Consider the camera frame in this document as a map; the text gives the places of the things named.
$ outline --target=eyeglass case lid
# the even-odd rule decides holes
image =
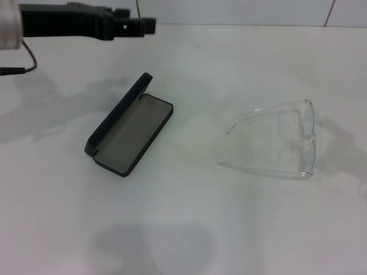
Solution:
[[[137,82],[131,87],[116,107],[110,114],[102,121],[93,134],[89,137],[84,152],[93,157],[97,153],[97,147],[106,134],[113,128],[116,122],[123,116],[129,106],[143,94],[148,87],[150,81],[153,79],[148,73],[144,73]]]

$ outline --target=cable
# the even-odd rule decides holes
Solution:
[[[25,72],[26,73],[29,73],[29,72],[31,72],[31,71],[33,71],[33,70],[35,70],[36,69],[36,67],[37,67],[37,59],[36,59],[36,57],[34,56],[34,53],[32,52],[32,50],[28,47],[28,45],[27,45],[27,43],[23,40],[23,46],[24,46],[24,48],[26,48],[27,49],[27,51],[28,51],[28,53],[29,53],[29,55],[31,56],[31,58],[32,58],[32,60],[33,60],[33,66],[32,67],[30,67],[29,69],[25,69]]]
[[[24,48],[26,48],[26,50],[28,51],[28,53],[30,54],[30,56],[33,60],[33,66],[30,67],[29,69],[1,67],[0,68],[0,76],[12,76],[14,74],[24,74],[24,73],[29,73],[29,72],[36,69],[36,67],[37,67],[36,57],[34,56],[32,50],[28,47],[27,43],[24,40],[23,40],[22,43],[23,43]]]

